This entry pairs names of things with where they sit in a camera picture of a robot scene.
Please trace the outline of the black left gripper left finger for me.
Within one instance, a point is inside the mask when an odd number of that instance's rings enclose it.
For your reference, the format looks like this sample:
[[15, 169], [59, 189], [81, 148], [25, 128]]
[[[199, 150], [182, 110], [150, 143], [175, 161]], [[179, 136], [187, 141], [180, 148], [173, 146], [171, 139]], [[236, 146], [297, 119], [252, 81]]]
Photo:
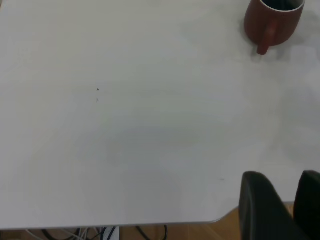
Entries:
[[307, 240], [268, 178], [255, 171], [242, 175], [239, 198], [242, 240]]

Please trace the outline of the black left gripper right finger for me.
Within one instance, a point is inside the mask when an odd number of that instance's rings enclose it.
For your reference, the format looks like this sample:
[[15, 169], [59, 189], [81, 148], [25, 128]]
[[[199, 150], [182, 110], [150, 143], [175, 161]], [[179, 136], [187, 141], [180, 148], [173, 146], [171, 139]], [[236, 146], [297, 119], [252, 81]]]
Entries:
[[311, 240], [320, 238], [320, 174], [305, 170], [295, 196], [293, 218]]

